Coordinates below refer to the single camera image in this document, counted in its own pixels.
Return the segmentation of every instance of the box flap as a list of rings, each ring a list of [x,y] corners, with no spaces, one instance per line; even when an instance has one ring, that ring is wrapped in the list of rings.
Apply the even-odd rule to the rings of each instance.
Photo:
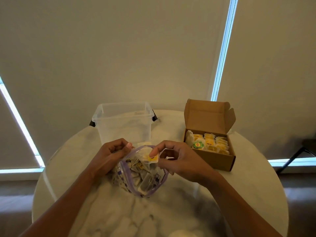
[[[189,130],[227,134],[236,121],[229,102],[188,99],[184,109],[185,126]]]

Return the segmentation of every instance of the marble tabletop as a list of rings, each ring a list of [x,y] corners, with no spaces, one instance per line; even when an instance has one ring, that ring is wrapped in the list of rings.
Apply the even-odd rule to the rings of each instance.
[[[181,141],[183,112],[155,110],[151,142]],[[219,171],[238,193],[282,236],[289,215],[282,185],[266,158],[242,135],[231,131],[236,153],[231,172]],[[88,126],[52,156],[34,193],[33,221],[74,182],[101,146],[96,128]],[[84,202],[69,236],[226,236],[231,235],[211,194],[177,175],[150,198],[138,198],[105,178]]]

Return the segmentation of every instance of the floor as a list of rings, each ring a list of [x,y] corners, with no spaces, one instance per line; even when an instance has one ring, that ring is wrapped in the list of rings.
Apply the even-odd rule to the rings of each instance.
[[[288,237],[316,233],[316,174],[279,176],[288,198]],[[0,182],[0,236],[16,237],[31,223],[36,181]]]

